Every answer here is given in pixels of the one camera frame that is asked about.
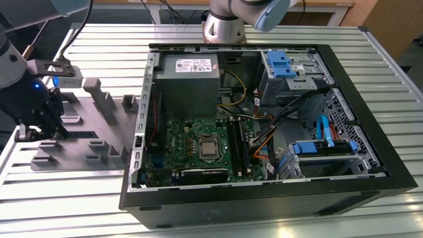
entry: red wire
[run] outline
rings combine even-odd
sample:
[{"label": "red wire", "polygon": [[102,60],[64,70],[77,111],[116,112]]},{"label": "red wire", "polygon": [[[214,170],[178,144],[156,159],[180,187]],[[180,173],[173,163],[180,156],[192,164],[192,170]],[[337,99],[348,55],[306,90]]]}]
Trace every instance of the red wire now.
[{"label": "red wire", "polygon": [[157,131],[157,113],[156,113],[156,98],[154,97],[152,97],[152,111],[153,111],[153,131],[152,131],[152,135],[149,138],[146,148],[149,147],[149,145],[152,143],[152,139],[153,139],[153,136],[156,135],[156,131]]},{"label": "red wire", "polygon": [[329,128],[330,128],[332,133],[334,134],[334,136],[333,136],[334,139],[338,140],[340,137],[338,137],[338,135],[337,135],[337,132],[336,132],[336,129],[334,129],[333,125],[329,125]]}]

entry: ventilation grille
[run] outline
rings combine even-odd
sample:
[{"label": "ventilation grille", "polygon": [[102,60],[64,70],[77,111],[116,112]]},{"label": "ventilation grille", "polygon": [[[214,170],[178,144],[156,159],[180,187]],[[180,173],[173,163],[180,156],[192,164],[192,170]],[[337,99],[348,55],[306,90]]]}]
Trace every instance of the ventilation grille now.
[{"label": "ventilation grille", "polygon": [[313,96],[310,99],[306,100],[304,105],[306,105],[310,100],[314,103],[310,103],[310,106],[302,110],[302,112],[312,112],[308,114],[310,117],[308,117],[304,125],[310,139],[316,139],[317,117],[318,115],[325,115],[329,119],[329,122],[333,123],[333,126],[340,134],[340,138],[344,140],[353,140],[358,145],[360,153],[366,153],[368,150],[356,129],[353,128],[353,126],[345,125],[345,122],[350,119],[348,118],[346,112],[342,108],[338,98],[334,96],[334,93],[330,92],[325,96]]}]

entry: blue plastic latch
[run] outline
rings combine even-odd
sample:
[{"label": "blue plastic latch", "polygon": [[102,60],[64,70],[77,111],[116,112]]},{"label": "blue plastic latch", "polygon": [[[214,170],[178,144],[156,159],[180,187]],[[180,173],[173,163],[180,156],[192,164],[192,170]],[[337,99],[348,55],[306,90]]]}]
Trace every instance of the blue plastic latch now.
[{"label": "blue plastic latch", "polygon": [[296,72],[290,69],[290,60],[282,51],[268,51],[266,57],[273,70],[274,78],[294,78]]},{"label": "blue plastic latch", "polygon": [[298,142],[297,145],[304,154],[317,153],[314,142]]},{"label": "blue plastic latch", "polygon": [[297,145],[297,144],[292,144],[292,148],[293,148],[293,153],[294,153],[294,154],[301,153],[301,149],[298,148],[298,145]]},{"label": "blue plastic latch", "polygon": [[357,145],[356,145],[356,142],[353,140],[350,140],[348,142],[349,146],[350,146],[350,149],[352,149],[352,152],[356,153],[357,152]]},{"label": "blue plastic latch", "polygon": [[334,144],[333,144],[333,141],[332,141],[332,135],[330,135],[330,129],[329,129],[329,120],[328,120],[326,116],[320,115],[318,118],[317,118],[317,126],[316,126],[316,137],[317,137],[317,140],[322,139],[322,136],[324,136],[325,141],[328,142],[328,146],[333,147]]}]

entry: metal worktable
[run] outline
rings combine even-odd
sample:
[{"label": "metal worktable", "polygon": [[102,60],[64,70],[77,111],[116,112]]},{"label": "metal worktable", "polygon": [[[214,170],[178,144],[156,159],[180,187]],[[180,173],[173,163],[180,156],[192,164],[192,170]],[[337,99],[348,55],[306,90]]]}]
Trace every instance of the metal worktable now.
[{"label": "metal worktable", "polygon": [[[370,34],[356,28],[245,28],[249,43],[329,44],[420,187],[340,216],[148,231],[117,209],[122,171],[34,172],[37,143],[0,157],[0,237],[417,237],[423,235],[423,95]],[[200,25],[88,24],[66,57],[114,97],[140,94],[148,43],[200,43]],[[73,90],[78,97],[88,96]]]}]

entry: sticker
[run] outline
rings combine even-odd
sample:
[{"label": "sticker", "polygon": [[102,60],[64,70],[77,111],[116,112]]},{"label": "sticker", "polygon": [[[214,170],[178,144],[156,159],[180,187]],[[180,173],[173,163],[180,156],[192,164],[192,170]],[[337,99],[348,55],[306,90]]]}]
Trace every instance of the sticker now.
[{"label": "sticker", "polygon": [[176,60],[176,73],[210,72],[210,59],[178,59]]},{"label": "sticker", "polygon": [[270,163],[266,163],[265,168],[266,168],[266,170],[270,172],[270,174],[273,174],[273,172],[274,172],[274,167],[270,165]]},{"label": "sticker", "polygon": [[260,106],[260,98],[253,99],[253,105],[256,105],[257,107]]},{"label": "sticker", "polygon": [[301,65],[292,65],[292,69],[304,71],[304,67]]}]

